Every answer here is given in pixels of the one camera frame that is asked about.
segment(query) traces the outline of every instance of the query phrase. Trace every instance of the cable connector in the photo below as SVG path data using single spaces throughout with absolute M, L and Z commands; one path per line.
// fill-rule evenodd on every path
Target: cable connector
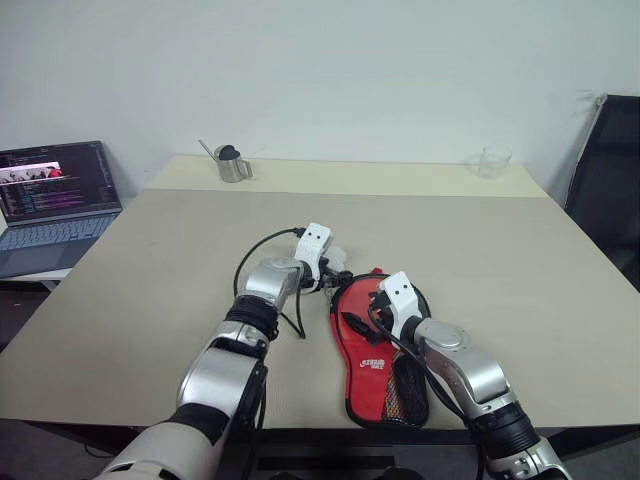
M 325 270 L 322 276 L 323 288 L 340 288 L 353 283 L 353 273 L 349 270 L 331 272 Z
M 307 227 L 293 227 L 291 229 L 291 231 L 296 235 L 296 237 L 298 238 L 302 238 L 302 235 L 304 235 L 304 232 L 307 230 Z

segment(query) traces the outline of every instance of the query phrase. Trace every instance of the laptop keyboard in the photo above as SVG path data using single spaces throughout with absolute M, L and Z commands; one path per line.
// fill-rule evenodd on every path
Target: laptop keyboard
M 0 239 L 0 250 L 38 247 L 72 240 L 98 238 L 113 221 L 113 216 L 83 218 L 32 227 L 11 228 Z

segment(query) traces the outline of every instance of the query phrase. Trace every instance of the table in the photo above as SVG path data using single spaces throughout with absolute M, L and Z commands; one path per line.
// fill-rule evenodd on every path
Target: table
M 225 184 L 206 157 L 172 160 L 0 355 L 0 416 L 166 418 L 231 305 L 242 254 L 316 221 L 353 271 L 404 269 L 436 318 L 498 358 L 537 427 L 640 423 L 640 297 L 523 167 L 492 181 L 456 165 L 265 160 L 254 171 Z M 254 260 L 293 248 L 274 241 Z M 308 340 L 283 327 L 267 357 L 265 428 L 356 429 L 326 300 L 304 298 L 303 315 Z M 461 427 L 431 403 L 430 428 Z

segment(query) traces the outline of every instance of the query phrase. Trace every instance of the robot forearm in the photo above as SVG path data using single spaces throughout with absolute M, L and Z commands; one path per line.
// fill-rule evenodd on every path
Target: robot forearm
M 393 316 L 392 334 L 417 348 L 426 367 L 451 389 L 489 472 L 502 480 L 571 480 L 549 442 L 534 430 L 498 362 L 464 330 L 422 318 L 410 285 L 403 272 L 391 275 L 380 282 L 383 298 L 377 301 Z
M 267 375 L 262 361 L 303 272 L 295 259 L 260 263 L 191 365 L 174 415 L 142 432 L 99 480 L 214 477 L 231 424 L 255 418 Z

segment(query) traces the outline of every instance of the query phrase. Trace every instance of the black mesh pocket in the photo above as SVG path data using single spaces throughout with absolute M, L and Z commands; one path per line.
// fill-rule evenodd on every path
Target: black mesh pocket
M 393 378 L 405 422 L 423 426 L 429 418 L 429 401 L 422 369 L 412 358 L 400 354 L 393 362 Z

